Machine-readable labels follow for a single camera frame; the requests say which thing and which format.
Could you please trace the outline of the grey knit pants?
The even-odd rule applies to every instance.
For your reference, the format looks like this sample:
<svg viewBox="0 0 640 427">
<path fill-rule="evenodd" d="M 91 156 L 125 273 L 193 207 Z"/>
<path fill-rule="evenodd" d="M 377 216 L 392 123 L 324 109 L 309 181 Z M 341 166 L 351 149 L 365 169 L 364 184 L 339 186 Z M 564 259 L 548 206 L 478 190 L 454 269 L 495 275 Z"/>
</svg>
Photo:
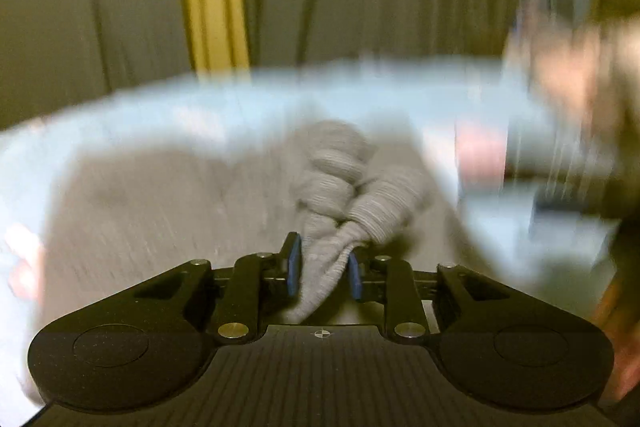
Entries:
<svg viewBox="0 0 640 427">
<path fill-rule="evenodd" d="M 349 296 L 348 256 L 360 246 L 416 270 L 490 273 L 416 142 L 324 120 L 228 159 L 169 146 L 80 156 L 48 221 L 35 324 L 192 259 L 229 268 L 274 253 L 293 232 L 300 291 L 270 321 L 378 321 L 377 309 Z"/>
</svg>

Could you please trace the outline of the blurred right gripper device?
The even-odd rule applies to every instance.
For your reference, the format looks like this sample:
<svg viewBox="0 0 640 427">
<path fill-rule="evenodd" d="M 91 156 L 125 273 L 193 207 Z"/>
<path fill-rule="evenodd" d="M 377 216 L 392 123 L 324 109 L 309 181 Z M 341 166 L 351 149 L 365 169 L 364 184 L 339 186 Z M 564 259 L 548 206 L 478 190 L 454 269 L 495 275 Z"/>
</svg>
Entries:
<svg viewBox="0 0 640 427">
<path fill-rule="evenodd" d="M 591 0 L 578 24 L 539 0 L 523 0 L 518 15 L 506 55 L 582 154 L 613 163 L 598 199 L 620 222 L 615 273 L 593 321 L 614 346 L 605 395 L 618 401 L 639 384 L 639 0 Z"/>
</svg>

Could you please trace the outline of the light blue cartoon bedsheet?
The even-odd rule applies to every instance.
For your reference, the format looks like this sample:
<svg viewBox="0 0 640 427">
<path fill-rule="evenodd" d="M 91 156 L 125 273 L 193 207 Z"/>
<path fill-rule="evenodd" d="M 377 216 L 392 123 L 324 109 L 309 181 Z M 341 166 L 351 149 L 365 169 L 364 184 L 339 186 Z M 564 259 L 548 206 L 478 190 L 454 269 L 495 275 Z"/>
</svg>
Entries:
<svg viewBox="0 0 640 427">
<path fill-rule="evenodd" d="M 36 406 L 21 387 L 35 313 L 34 286 L 52 199 L 76 159 L 111 146 L 191 145 L 231 154 L 318 112 L 375 135 L 406 138 L 434 168 L 447 198 L 465 200 L 454 135 L 480 124 L 518 137 L 518 158 L 548 154 L 571 172 L 594 173 L 570 132 L 525 89 L 523 74 L 492 58 L 439 57 L 416 63 L 336 63 L 260 72 L 250 84 L 189 77 L 117 93 L 29 121 L 1 135 L 1 421 L 18 426 Z"/>
</svg>

